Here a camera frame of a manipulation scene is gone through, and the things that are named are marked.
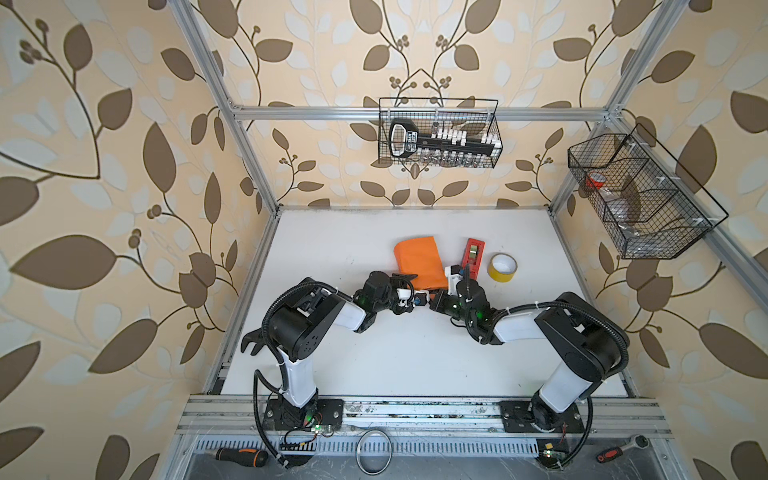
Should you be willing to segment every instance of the metal ring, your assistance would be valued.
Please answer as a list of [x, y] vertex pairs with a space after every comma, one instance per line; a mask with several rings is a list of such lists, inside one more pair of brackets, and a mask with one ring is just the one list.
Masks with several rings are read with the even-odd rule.
[[[386, 439], [387, 442], [389, 442], [389, 458], [386, 461], [386, 464], [381, 470], [378, 470], [377, 472], [369, 472], [368, 470], [365, 470], [362, 466], [362, 462], [360, 461], [360, 454], [362, 453], [362, 443], [371, 435], [381, 435]], [[357, 448], [355, 449], [355, 460], [357, 460], [357, 466], [360, 467], [360, 470], [362, 470], [362, 473], [365, 473], [366, 475], [378, 475], [381, 472], [384, 472], [387, 467], [389, 467], [389, 463], [392, 461], [392, 440], [389, 438], [389, 435], [385, 434], [383, 431], [379, 429], [371, 429], [365, 432], [362, 437], [360, 437], [360, 440], [357, 442]]]

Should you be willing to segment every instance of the black mounting plate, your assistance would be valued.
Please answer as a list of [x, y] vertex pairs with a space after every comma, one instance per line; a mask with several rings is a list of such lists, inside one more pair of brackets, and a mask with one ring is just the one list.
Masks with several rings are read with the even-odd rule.
[[[273, 420], [275, 430], [291, 430], [290, 426], [285, 425], [280, 420], [283, 416], [280, 414], [280, 401], [278, 399], [271, 399], [266, 404], [266, 411], [266, 419]], [[344, 401], [341, 399], [317, 399], [317, 412], [323, 417], [320, 425], [341, 425], [344, 416]]]
[[[530, 421], [521, 418], [530, 416], [528, 413], [528, 400], [505, 400], [498, 403], [498, 408], [502, 414], [504, 422], [504, 431], [507, 433], [541, 433], [531, 425]], [[563, 412], [566, 433], [584, 433], [584, 425], [581, 423], [581, 414], [575, 404], [572, 404]]]

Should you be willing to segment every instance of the wire basket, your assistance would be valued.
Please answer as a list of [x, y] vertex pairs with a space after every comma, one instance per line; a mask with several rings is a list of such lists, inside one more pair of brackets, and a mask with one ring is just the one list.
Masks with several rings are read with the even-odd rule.
[[379, 163], [493, 168], [504, 146], [498, 101], [474, 98], [379, 99]]
[[[656, 152], [668, 156], [675, 174], [656, 162], [651, 146], [663, 149]], [[569, 148], [568, 168], [624, 259], [673, 259], [728, 218], [641, 124], [629, 134], [603, 134]]]

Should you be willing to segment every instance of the folded orange fabric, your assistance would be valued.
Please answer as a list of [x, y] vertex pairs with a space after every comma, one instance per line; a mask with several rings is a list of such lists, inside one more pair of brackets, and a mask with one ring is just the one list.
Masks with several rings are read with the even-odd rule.
[[418, 275], [413, 281], [417, 290], [448, 288], [448, 279], [440, 261], [434, 237], [413, 238], [395, 245], [395, 258], [400, 273]]

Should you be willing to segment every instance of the wallpaper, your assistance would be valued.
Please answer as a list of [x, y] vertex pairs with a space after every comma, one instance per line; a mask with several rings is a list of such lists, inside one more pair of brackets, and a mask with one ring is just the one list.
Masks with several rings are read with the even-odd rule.
[[254, 121], [251, 144], [279, 204], [310, 207], [549, 205], [584, 122], [501, 122], [495, 168], [444, 168], [378, 158], [371, 123]]
[[191, 0], [236, 104], [600, 107], [654, 0]]
[[[725, 206], [721, 228], [766, 268], [767, 26], [765, 2], [690, 2], [625, 111]], [[631, 375], [664, 408], [690, 471], [768, 478], [766, 312], [703, 242], [675, 260], [619, 260], [579, 193], [559, 219], [598, 307], [630, 334]]]
[[164, 2], [0, 0], [0, 52], [0, 478], [150, 478], [266, 212]]

